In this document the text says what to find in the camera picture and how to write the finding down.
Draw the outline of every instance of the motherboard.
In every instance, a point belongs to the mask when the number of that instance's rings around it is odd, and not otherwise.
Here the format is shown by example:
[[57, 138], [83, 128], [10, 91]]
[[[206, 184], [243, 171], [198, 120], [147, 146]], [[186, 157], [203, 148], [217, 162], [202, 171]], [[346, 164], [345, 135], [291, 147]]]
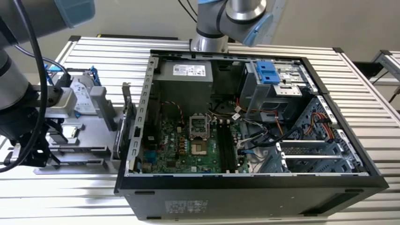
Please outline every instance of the motherboard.
[[182, 123], [163, 119], [155, 151], [145, 151], [143, 173], [247, 173], [247, 162], [237, 156], [238, 123], [209, 121], [194, 115]]

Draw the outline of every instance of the aluminum extrusion table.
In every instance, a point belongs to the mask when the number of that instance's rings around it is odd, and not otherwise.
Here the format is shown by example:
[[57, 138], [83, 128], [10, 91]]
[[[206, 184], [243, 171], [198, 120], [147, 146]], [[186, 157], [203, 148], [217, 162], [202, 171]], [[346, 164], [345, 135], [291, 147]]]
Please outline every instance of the aluminum extrusion table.
[[[98, 70], [106, 98], [122, 104], [119, 87], [129, 82], [139, 99], [150, 49], [187, 51], [187, 41], [79, 37], [70, 39], [57, 57], [67, 68]], [[359, 142], [385, 176], [389, 188], [327, 218], [283, 220], [194, 220], [178, 224], [400, 224], [400, 116], [350, 60], [333, 48], [229, 44], [229, 53], [306, 57]], [[125, 199], [113, 195], [115, 175], [34, 175], [18, 167], [0, 174], [0, 219], [6, 224], [82, 224], [137, 221]]]

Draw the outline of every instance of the white label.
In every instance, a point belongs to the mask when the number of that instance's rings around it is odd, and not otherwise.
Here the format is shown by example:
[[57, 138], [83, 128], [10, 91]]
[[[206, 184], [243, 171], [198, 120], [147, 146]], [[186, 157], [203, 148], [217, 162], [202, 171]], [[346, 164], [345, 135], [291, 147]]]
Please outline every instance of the white label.
[[237, 119], [238, 119], [238, 117], [239, 117], [239, 114], [238, 114], [238, 113], [235, 113], [235, 114], [231, 116], [231, 119], [233, 119], [233, 120], [237, 120]]
[[203, 213], [207, 207], [207, 200], [175, 200], [165, 201], [166, 213]]
[[235, 108], [234, 108], [234, 112], [239, 112], [241, 111], [241, 108], [239, 108], [239, 106], [237, 106]]
[[74, 110], [79, 114], [95, 114], [94, 106], [85, 85], [79, 82], [71, 82], [69, 87], [71, 88], [77, 99]]
[[173, 66], [174, 76], [205, 76], [205, 66], [202, 65], [181, 65]]

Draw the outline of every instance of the green circuit board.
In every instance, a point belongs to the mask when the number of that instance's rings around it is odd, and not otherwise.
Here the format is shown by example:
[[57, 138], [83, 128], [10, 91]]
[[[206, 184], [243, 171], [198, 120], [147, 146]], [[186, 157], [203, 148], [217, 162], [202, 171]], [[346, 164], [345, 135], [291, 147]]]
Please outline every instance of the green circuit board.
[[[163, 120], [161, 123], [159, 147], [155, 151], [155, 160], [150, 164], [150, 173], [222, 173], [215, 122], [209, 123], [209, 138], [205, 141], [189, 139], [189, 126], [182, 127], [178, 133], [178, 125], [179, 122], [174, 120]], [[241, 138], [238, 124], [231, 123], [229, 129], [231, 142], [234, 142], [234, 139]], [[191, 145], [201, 148], [198, 152], [191, 149]], [[237, 171], [247, 173], [246, 159], [245, 157], [241, 159], [243, 163]]]

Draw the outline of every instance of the ram slot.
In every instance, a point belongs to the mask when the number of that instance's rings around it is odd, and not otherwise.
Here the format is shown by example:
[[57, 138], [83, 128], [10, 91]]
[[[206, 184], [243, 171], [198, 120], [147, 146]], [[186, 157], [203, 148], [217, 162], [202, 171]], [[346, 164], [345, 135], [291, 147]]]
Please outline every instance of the ram slot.
[[234, 173], [235, 160], [233, 152], [231, 133], [229, 125], [226, 123], [221, 123], [217, 125], [217, 141], [219, 149], [221, 171], [229, 171], [230, 173]]

